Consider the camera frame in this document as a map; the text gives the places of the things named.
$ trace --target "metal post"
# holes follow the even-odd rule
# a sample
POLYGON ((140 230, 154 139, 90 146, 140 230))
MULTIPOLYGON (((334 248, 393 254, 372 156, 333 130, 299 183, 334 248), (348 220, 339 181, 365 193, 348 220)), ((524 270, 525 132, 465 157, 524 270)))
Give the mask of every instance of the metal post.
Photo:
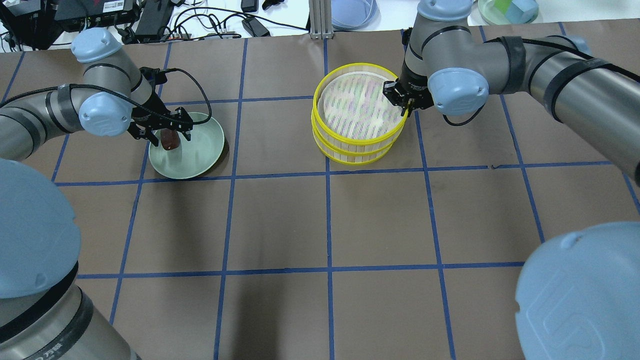
POLYGON ((333 38, 331 0, 309 0, 309 19, 312 39, 333 38))

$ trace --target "black electronic device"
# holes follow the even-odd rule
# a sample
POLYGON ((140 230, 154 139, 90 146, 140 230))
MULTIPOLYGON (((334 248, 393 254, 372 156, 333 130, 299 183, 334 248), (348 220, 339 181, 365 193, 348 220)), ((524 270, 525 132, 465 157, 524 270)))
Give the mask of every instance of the black electronic device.
POLYGON ((139 42, 160 40, 164 28, 171 19, 174 5, 176 3, 172 0, 147 0, 136 28, 136 40, 139 42))
POLYGON ((18 46, 48 49, 63 32, 54 21, 54 5, 50 0, 23 1, 11 6, 0 1, 0 20, 18 46))
POLYGON ((56 21, 70 33, 89 28, 128 24, 140 18, 137 0, 63 0, 56 21))
POLYGON ((258 0, 242 0, 240 8, 246 13, 255 13, 258 11, 258 0))
POLYGON ((242 20, 242 26, 253 37, 270 37, 271 33, 262 25, 258 19, 249 16, 242 20))

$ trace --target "tiled tabletop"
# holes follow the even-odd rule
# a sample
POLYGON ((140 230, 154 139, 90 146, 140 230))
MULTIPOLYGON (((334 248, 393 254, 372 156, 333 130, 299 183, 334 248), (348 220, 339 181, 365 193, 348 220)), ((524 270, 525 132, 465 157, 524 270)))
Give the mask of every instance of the tiled tabletop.
MULTIPOLYGON (((640 72, 637 19, 472 31, 582 35, 640 72)), ((309 126, 316 85, 358 61, 398 74, 400 31, 126 50, 198 78, 225 159, 172 181, 144 142, 78 133, 26 163, 73 205, 77 283, 144 359, 522 359, 515 286, 528 255, 568 231, 640 220, 640 190, 526 94, 492 95, 465 127, 417 111, 382 160, 328 161, 309 126)), ((4 96, 81 80, 68 51, 0 59, 4 96)), ((171 108, 205 109, 179 74, 159 91, 171 108)))

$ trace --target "light green plate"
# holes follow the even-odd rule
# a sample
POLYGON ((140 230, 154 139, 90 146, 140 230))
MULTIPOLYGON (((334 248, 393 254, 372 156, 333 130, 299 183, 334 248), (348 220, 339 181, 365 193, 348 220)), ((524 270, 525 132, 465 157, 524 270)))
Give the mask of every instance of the light green plate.
MULTIPOLYGON (((207 118, 207 114, 189 113, 193 121, 207 118)), ((198 176, 212 167, 225 145, 225 133, 216 119, 211 118, 204 124, 195 125, 191 130, 191 141, 182 134, 180 147, 164 150, 162 146, 149 147, 149 161, 161 175, 171 179, 189 179, 198 176)))

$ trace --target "yellow basket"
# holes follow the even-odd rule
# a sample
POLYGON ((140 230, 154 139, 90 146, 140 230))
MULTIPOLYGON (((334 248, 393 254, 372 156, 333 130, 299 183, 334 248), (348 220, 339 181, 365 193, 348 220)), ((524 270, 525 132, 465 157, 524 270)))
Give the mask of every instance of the yellow basket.
POLYGON ((314 93, 311 123, 316 144, 326 156, 338 163, 365 165, 380 159, 389 151, 391 145, 393 145, 404 127, 408 112, 403 114, 402 119, 393 129, 373 139, 357 140, 346 138, 331 130, 320 117, 317 107, 318 101, 322 95, 322 91, 329 83, 339 76, 350 72, 370 72, 388 80, 395 80, 397 78, 393 72, 370 63, 353 63, 331 71, 322 79, 314 93))

